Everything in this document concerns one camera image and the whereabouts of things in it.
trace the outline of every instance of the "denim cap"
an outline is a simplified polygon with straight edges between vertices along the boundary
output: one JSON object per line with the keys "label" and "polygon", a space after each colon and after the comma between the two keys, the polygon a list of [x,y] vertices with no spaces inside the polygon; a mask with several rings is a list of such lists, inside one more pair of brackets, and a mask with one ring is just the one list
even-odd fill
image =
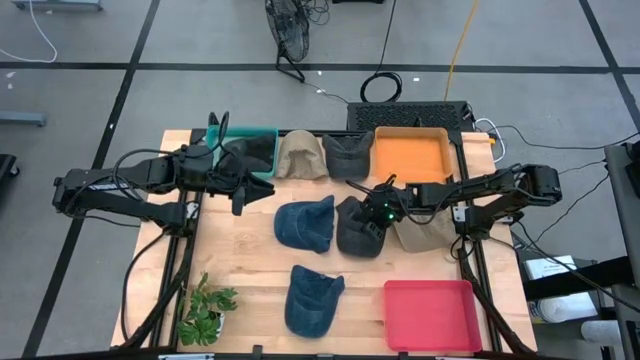
{"label": "denim cap", "polygon": [[295,249],[329,251],[333,238],[333,195],[321,201],[282,205],[276,211],[274,231],[280,243]]}
{"label": "denim cap", "polygon": [[324,336],[331,327],[343,291],[344,277],[334,279],[295,265],[285,304],[285,324],[299,336]]}

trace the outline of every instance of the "yellow cable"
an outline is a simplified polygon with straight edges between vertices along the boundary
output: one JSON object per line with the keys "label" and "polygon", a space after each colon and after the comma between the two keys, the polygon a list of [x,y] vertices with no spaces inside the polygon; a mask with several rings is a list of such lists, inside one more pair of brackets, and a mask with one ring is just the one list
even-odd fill
{"label": "yellow cable", "polygon": [[469,17],[467,18],[467,23],[464,24],[464,31],[462,31],[462,36],[460,36],[460,41],[458,41],[456,52],[453,53],[453,59],[451,59],[451,66],[449,67],[449,77],[447,78],[447,88],[444,90],[444,101],[447,101],[447,96],[449,96],[449,86],[451,86],[451,78],[453,77],[453,68],[456,66],[456,61],[458,60],[458,52],[460,52],[460,48],[462,47],[464,38],[465,36],[467,36],[467,30],[469,30],[469,25],[471,25],[471,19],[473,19],[473,15],[475,15],[477,7],[478,7],[478,0],[473,0],[473,6],[471,7],[471,12],[469,13]]}

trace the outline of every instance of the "potted plant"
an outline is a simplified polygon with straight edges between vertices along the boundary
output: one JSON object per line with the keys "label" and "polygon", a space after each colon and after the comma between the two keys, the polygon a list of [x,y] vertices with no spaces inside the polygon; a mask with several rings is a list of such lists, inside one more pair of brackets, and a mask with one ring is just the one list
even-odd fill
{"label": "potted plant", "polygon": [[[238,306],[232,300],[238,293],[233,288],[211,291],[207,285],[209,275],[205,272],[202,279],[191,292],[189,312],[178,324],[178,335],[182,345],[196,343],[201,346],[211,345],[218,340],[224,325],[224,314]],[[180,309],[184,307],[184,298]]]}

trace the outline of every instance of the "teal tray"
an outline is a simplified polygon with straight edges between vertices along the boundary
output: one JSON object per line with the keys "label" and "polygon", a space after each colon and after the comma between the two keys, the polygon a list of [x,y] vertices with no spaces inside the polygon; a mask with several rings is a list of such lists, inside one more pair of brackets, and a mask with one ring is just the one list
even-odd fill
{"label": "teal tray", "polygon": [[[207,146],[209,146],[209,148],[213,147],[218,142],[219,129],[220,129],[219,125],[211,125],[207,129]],[[251,136],[260,136],[265,134],[274,134],[276,143],[273,150],[273,164],[271,166],[271,171],[270,172],[252,172],[253,175],[261,179],[268,179],[270,177],[273,177],[273,175],[276,173],[276,163],[278,161],[278,144],[280,141],[280,139],[278,139],[278,129],[268,128],[268,127],[230,127],[230,128],[227,128],[227,135],[224,137],[224,140],[222,140],[222,143],[226,144],[231,140],[251,137]],[[213,152],[214,161],[218,161],[218,159],[220,159],[220,151],[221,149],[218,148],[216,149],[216,151]]]}

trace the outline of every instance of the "beige cap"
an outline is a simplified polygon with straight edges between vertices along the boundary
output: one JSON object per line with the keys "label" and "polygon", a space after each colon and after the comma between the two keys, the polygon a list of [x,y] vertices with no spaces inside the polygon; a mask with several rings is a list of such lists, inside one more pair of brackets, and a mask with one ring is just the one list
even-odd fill
{"label": "beige cap", "polygon": [[313,134],[295,130],[282,139],[278,152],[277,178],[314,180],[328,174],[322,149]]}

